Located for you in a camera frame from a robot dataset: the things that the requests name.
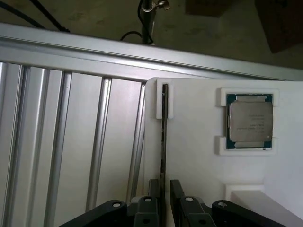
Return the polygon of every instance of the thin metal plate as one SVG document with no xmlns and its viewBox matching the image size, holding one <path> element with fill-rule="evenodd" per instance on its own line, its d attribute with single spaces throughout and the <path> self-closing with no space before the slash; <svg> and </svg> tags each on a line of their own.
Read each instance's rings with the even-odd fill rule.
<svg viewBox="0 0 303 227">
<path fill-rule="evenodd" d="M 231 103 L 229 130 L 230 139 L 233 142 L 271 141 L 273 134 L 272 103 Z"/>
</svg>

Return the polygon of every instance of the cardboard box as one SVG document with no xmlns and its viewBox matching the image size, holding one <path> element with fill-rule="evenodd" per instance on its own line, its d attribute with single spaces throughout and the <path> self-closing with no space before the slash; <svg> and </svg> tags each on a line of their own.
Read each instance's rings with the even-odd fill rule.
<svg viewBox="0 0 303 227">
<path fill-rule="evenodd" d="M 303 0 L 255 0 L 272 53 L 303 42 Z"/>
</svg>

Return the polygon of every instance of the screw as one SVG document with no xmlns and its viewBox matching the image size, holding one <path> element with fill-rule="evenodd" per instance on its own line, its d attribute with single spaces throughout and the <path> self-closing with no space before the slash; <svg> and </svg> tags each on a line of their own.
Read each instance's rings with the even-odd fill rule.
<svg viewBox="0 0 303 227">
<path fill-rule="evenodd" d="M 192 202 L 192 201 L 194 201 L 194 199 L 193 199 L 193 198 L 190 198 L 190 197 L 187 197 L 187 198 L 185 198 L 185 201 L 187 201 L 187 202 Z"/>
<path fill-rule="evenodd" d="M 220 202 L 218 203 L 218 206 L 224 208 L 227 207 L 227 204 L 225 202 Z"/>
</svg>

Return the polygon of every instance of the metal pole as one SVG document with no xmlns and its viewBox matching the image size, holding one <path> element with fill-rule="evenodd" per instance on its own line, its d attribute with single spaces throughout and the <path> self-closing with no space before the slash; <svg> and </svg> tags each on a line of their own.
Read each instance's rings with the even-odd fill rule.
<svg viewBox="0 0 303 227">
<path fill-rule="evenodd" d="M 143 0 L 143 7 L 145 9 L 150 9 L 152 7 L 152 0 Z M 143 10 L 141 10 L 141 15 L 142 15 L 143 23 L 148 29 L 149 34 L 152 36 L 156 10 L 153 10 L 149 13 L 146 13 Z M 142 26 L 142 43 L 143 44 L 150 43 L 150 39 L 148 38 L 148 33 L 143 26 Z"/>
</svg>

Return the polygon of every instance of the white foam insert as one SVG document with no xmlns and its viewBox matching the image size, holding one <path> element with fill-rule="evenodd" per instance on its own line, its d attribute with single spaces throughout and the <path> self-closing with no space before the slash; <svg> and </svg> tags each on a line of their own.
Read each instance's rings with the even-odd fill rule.
<svg viewBox="0 0 303 227">
<path fill-rule="evenodd" d="M 207 205 L 224 199 L 225 184 L 264 185 L 264 193 L 303 219 L 303 82 L 171 79 L 173 119 L 168 120 L 167 191 L 179 179 L 186 195 Z M 146 84 L 144 190 L 159 177 L 161 120 L 156 119 L 156 79 Z M 225 135 L 225 111 L 217 104 L 221 88 L 279 91 L 270 156 L 220 156 L 216 137 Z"/>
</svg>

